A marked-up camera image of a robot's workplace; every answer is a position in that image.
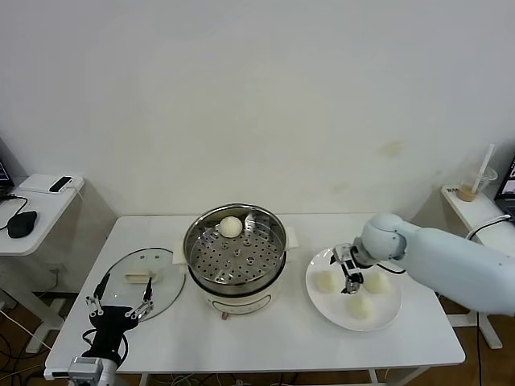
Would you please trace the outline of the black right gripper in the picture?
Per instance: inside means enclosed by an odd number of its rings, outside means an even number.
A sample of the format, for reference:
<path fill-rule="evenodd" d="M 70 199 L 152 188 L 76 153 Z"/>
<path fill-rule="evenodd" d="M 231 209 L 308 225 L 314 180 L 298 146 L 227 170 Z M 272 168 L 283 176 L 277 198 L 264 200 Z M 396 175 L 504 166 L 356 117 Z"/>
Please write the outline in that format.
<path fill-rule="evenodd" d="M 344 288 L 342 294 L 355 294 L 362 284 L 361 269 L 368 268 L 368 253 L 365 250 L 361 238 L 355 238 L 352 243 L 347 244 L 348 261 L 345 261 L 340 267 L 344 274 Z M 336 249 L 331 250 L 329 264 L 336 263 Z"/>

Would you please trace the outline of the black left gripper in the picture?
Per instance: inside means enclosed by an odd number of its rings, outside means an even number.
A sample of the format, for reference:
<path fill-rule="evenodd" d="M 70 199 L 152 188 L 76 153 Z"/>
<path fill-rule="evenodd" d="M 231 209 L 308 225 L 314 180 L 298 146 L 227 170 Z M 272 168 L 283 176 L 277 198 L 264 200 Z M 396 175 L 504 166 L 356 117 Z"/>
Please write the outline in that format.
<path fill-rule="evenodd" d="M 88 349 L 88 357 L 120 358 L 118 353 L 122 338 L 127 331 L 138 325 L 138 320 L 146 317 L 153 309 L 152 278 L 148 279 L 142 301 L 132 309 L 128 306 L 104 306 L 101 304 L 110 274 L 106 273 L 97 284 L 92 295 L 85 297 L 89 308 L 89 321 L 96 330 L 93 343 Z"/>

